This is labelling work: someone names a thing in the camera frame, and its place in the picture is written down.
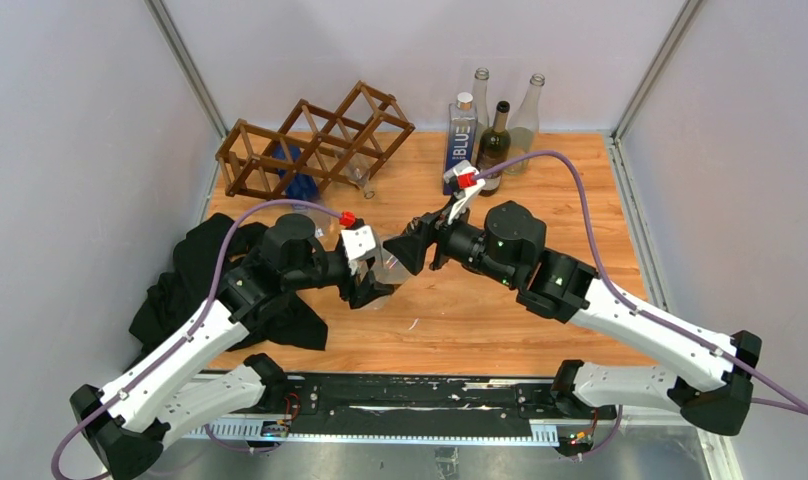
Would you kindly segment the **clear bottle black cap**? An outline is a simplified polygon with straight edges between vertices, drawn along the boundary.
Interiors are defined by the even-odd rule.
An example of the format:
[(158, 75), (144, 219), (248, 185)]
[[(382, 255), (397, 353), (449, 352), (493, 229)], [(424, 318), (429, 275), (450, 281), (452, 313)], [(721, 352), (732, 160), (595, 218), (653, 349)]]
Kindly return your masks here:
[(383, 242), (390, 238), (392, 238), (392, 235), (375, 233), (378, 250), (374, 253), (372, 262), (365, 262), (365, 265), (361, 268), (361, 274), (366, 277), (369, 272), (372, 272), (378, 282), (391, 285), (393, 291), (396, 291), (412, 275), (393, 254), (383, 247)]

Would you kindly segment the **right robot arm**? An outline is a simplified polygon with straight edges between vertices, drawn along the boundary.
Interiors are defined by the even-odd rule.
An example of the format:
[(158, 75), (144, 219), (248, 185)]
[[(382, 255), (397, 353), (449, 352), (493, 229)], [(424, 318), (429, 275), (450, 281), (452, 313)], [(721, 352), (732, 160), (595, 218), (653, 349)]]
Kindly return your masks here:
[(563, 361), (550, 389), (557, 413), (572, 418), (627, 405), (678, 413), (719, 435), (740, 433), (754, 389), (747, 370), (762, 347), (757, 335), (691, 325), (608, 285), (591, 265), (547, 248), (545, 223), (516, 202), (491, 208), (481, 228), (450, 213), (414, 218), (384, 248), (413, 275), (454, 260), (515, 291), (517, 303), (539, 317), (608, 335), (656, 360), (651, 367)]

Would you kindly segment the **blue glass bottle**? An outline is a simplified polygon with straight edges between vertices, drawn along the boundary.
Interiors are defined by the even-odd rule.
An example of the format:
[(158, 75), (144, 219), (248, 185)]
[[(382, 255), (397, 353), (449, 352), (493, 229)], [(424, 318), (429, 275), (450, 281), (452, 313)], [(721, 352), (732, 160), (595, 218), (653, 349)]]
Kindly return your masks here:
[[(288, 146), (288, 150), (292, 160), (298, 160), (302, 154), (302, 150), (297, 146)], [(283, 147), (279, 145), (276, 146), (272, 152), (272, 157), (279, 160), (287, 160)], [(277, 174), (280, 179), (283, 179), (285, 178), (287, 171), (278, 169)], [(323, 205), (321, 195), (314, 178), (307, 174), (296, 173), (287, 185), (285, 195), (289, 199), (312, 202), (319, 206)], [(292, 210), (302, 214), (310, 211), (310, 209), (304, 205), (292, 205)]]
[(443, 174), (460, 162), (472, 160), (476, 127), (477, 111), (474, 97), (469, 92), (460, 92), (448, 108)]

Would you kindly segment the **dark green wine bottle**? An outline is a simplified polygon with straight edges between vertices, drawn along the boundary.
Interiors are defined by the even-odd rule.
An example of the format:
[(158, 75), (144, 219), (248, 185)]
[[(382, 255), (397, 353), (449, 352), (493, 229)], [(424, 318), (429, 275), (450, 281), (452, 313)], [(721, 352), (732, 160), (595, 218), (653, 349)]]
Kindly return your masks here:
[[(511, 136), (506, 127), (509, 110), (510, 104), (508, 101), (499, 101), (496, 105), (496, 114), (493, 124), (481, 135), (476, 160), (476, 168), (480, 172), (489, 170), (506, 161), (508, 158), (509, 147), (511, 145)], [(501, 170), (486, 175), (483, 178), (485, 182), (484, 187), (479, 192), (479, 195), (494, 195), (500, 187), (501, 178)]]

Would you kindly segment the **clear bottle dark label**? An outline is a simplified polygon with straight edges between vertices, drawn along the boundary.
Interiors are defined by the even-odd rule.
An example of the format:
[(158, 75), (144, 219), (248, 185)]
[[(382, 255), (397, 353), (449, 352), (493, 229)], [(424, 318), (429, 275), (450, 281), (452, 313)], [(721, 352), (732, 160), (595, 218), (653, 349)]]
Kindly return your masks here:
[(476, 134), (480, 136), (489, 124), (489, 107), (487, 105), (487, 87), (490, 72), (486, 67), (479, 67), (474, 72), (472, 95), (477, 114)]
[(531, 151), (534, 137), (539, 133), (539, 102), (544, 84), (545, 76), (534, 73), (520, 106), (511, 116), (508, 127), (511, 137), (508, 160)]

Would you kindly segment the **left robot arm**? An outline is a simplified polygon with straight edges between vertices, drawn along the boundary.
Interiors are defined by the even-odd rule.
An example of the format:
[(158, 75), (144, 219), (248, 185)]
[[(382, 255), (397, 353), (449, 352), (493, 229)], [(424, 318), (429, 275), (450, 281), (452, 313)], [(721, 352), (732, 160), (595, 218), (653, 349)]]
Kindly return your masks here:
[(217, 267), (215, 288), (189, 320), (126, 373), (70, 399), (76, 431), (110, 477), (134, 479), (187, 433), (242, 409), (290, 416), (297, 404), (285, 372), (255, 354), (218, 378), (194, 384), (209, 362), (280, 319), (301, 290), (336, 287), (351, 308), (392, 294), (378, 281), (377, 235), (349, 213), (336, 246), (325, 249), (305, 215), (280, 217), (232, 269)]

